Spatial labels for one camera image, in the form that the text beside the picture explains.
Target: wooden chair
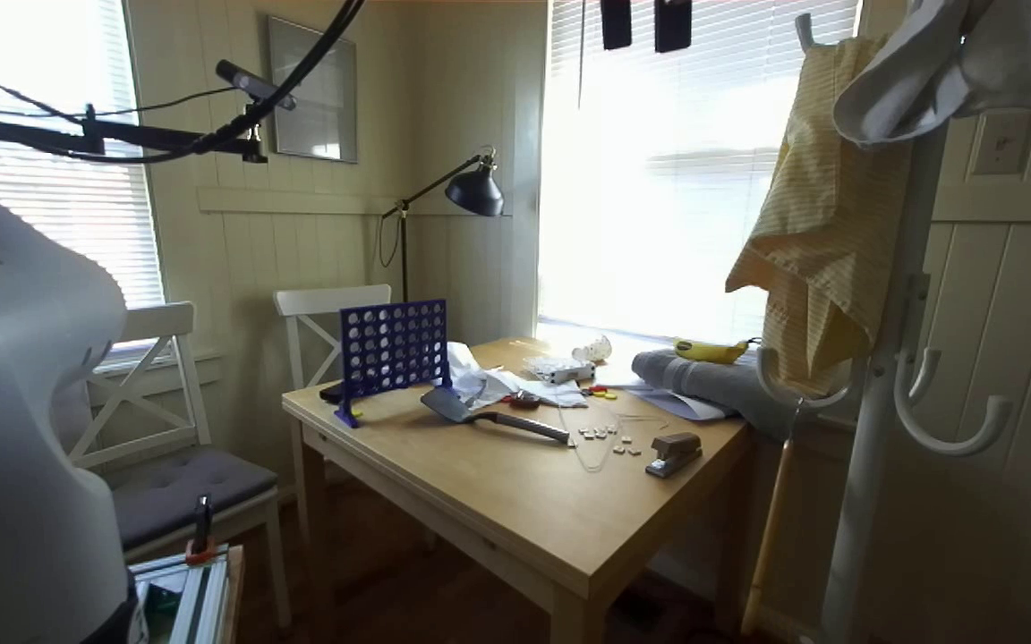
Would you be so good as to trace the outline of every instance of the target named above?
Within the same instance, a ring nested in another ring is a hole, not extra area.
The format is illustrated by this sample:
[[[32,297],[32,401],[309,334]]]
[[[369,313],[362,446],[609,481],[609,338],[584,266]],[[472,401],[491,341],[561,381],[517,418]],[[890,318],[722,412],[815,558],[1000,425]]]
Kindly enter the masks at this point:
[[[293,388],[322,384],[340,359],[340,341],[326,318],[340,307],[389,303],[393,288],[319,288],[319,289],[275,289],[275,313],[287,318],[291,381]]]
[[[194,303],[128,313],[123,351],[90,381],[92,418],[67,456],[112,482],[128,562],[184,550],[204,493],[220,541],[260,526],[275,623],[291,630],[281,475],[213,444],[190,334]]]

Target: window blind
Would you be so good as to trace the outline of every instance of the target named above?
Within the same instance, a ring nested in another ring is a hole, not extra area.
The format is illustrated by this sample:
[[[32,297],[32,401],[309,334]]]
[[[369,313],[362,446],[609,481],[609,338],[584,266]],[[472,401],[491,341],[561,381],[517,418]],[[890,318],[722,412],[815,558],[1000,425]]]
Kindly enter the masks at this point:
[[[764,289],[726,295],[796,104],[801,47],[857,27],[857,0],[696,0],[690,47],[600,47],[599,0],[549,11],[540,322],[631,338],[764,334]]]
[[[134,108],[123,0],[0,0],[0,81],[59,111]],[[0,93],[0,123],[80,133]],[[90,166],[0,142],[0,204],[52,239],[105,266],[126,303],[163,303],[148,173]]]

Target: desk lamp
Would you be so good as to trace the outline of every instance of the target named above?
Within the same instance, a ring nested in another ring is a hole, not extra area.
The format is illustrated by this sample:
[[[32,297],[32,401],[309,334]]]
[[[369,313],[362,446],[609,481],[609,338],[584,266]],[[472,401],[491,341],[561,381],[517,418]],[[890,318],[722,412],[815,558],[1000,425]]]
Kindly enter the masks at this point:
[[[430,186],[414,190],[413,198],[399,202],[388,214],[378,214],[378,217],[399,217],[406,301],[408,301],[408,214],[413,214],[413,202],[432,192],[438,186],[445,186],[445,198],[450,204],[467,209],[469,214],[497,217],[504,211],[504,192],[495,186],[495,157],[476,153],[476,157],[454,166],[450,173],[445,173],[439,179],[432,179]]]

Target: white coat rack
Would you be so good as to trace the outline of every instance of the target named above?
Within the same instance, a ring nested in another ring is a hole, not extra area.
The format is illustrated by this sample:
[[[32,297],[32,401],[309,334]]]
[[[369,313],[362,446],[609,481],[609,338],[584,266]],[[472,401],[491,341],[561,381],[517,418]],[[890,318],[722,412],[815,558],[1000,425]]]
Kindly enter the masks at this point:
[[[796,29],[797,42],[813,47],[809,13],[797,13]],[[852,638],[852,614],[882,493],[887,431],[901,425],[919,446],[960,459],[986,451],[1004,432],[1015,407],[1007,397],[987,397],[986,424],[967,439],[941,439],[932,431],[923,431],[913,417],[913,403],[929,390],[939,365],[939,351],[919,349],[919,318],[929,301],[923,248],[932,235],[941,153],[947,153],[947,129],[933,129],[913,142],[905,179],[910,198],[901,209],[901,229],[882,338],[874,356],[858,370],[858,384],[852,384],[857,390],[863,390],[863,397],[857,412],[857,436],[825,592],[825,623],[821,623],[825,644],[845,644]]]

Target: yellow garment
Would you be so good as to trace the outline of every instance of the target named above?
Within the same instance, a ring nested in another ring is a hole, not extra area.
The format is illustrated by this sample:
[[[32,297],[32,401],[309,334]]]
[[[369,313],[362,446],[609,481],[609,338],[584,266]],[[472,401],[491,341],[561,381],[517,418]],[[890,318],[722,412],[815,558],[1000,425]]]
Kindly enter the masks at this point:
[[[834,99],[877,42],[809,47],[796,111],[751,239],[726,289],[766,289],[770,384],[831,395],[871,356],[899,239],[910,142],[858,149],[834,133]]]

